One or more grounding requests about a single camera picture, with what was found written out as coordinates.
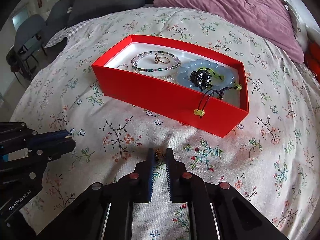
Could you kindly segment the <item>floral bed duvet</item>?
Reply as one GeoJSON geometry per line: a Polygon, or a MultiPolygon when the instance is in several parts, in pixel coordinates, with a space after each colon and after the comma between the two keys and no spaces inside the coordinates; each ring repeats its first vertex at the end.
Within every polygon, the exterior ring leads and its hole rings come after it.
{"type": "Polygon", "coordinates": [[[89,185],[111,184],[172,148],[203,180],[229,182],[289,239],[319,224],[319,84],[282,49],[219,16],[143,8],[92,20],[33,79],[12,121],[39,132],[67,129],[73,152],[51,162],[23,209],[40,232],[89,185]],[[249,114],[224,138],[104,96],[92,63],[130,34],[174,38],[219,51],[245,67],[249,114]]]}

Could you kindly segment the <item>red jewelry box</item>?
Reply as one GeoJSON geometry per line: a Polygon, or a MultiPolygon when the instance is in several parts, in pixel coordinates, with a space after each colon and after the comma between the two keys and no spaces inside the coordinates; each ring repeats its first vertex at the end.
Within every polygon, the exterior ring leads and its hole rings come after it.
{"type": "Polygon", "coordinates": [[[219,137],[225,137],[249,114],[249,99],[244,64],[220,52],[164,37],[129,35],[92,64],[103,93],[145,108],[219,137]],[[164,50],[183,62],[205,59],[216,62],[235,75],[241,91],[225,92],[219,100],[191,88],[134,72],[131,59],[144,51],[164,50]]]}

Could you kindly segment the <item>gold turtle charm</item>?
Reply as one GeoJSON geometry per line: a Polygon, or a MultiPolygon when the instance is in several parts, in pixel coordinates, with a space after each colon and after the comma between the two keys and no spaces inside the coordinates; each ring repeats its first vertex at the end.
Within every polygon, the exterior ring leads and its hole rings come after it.
{"type": "Polygon", "coordinates": [[[154,150],[154,153],[155,153],[155,162],[156,163],[160,163],[162,161],[165,161],[165,152],[162,149],[157,148],[154,150]]]}

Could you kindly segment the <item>white printed pillow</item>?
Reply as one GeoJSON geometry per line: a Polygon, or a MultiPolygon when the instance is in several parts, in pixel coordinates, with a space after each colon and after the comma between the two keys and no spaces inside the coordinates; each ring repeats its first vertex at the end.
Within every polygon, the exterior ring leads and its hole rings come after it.
{"type": "Polygon", "coordinates": [[[302,48],[302,51],[305,53],[308,49],[310,41],[319,44],[319,30],[308,26],[300,17],[292,2],[290,0],[285,1],[287,3],[289,15],[291,17],[294,36],[300,47],[302,48]]]}

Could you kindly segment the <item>purple pillow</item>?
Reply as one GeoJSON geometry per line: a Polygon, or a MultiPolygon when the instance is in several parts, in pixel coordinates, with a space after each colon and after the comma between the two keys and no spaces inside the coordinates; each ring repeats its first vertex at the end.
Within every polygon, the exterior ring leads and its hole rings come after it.
{"type": "Polygon", "coordinates": [[[304,62],[283,0],[154,0],[156,7],[197,9],[218,15],[284,50],[292,61],[304,62]]]}

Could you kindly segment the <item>orange knotted cushion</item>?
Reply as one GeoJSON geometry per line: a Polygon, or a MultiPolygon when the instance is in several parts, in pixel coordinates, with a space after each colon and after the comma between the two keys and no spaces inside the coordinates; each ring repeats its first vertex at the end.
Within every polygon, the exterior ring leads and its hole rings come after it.
{"type": "Polygon", "coordinates": [[[309,42],[304,59],[305,65],[316,75],[316,80],[320,82],[320,47],[316,42],[309,42]]]}

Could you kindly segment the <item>grey chair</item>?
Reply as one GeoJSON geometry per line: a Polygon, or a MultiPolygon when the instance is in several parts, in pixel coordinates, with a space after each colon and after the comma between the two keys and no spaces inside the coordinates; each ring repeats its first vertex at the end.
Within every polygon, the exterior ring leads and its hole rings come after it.
{"type": "Polygon", "coordinates": [[[20,73],[25,79],[31,80],[32,74],[36,67],[30,68],[28,59],[32,57],[36,63],[39,63],[33,55],[35,51],[41,49],[45,56],[47,53],[43,47],[41,31],[46,26],[45,20],[38,14],[26,19],[17,29],[15,35],[15,43],[6,55],[6,61],[10,66],[10,71],[20,73]]]}
{"type": "Polygon", "coordinates": [[[46,19],[46,26],[41,31],[44,45],[46,45],[56,33],[67,26],[73,2],[73,0],[59,0],[54,4],[46,19]]]}

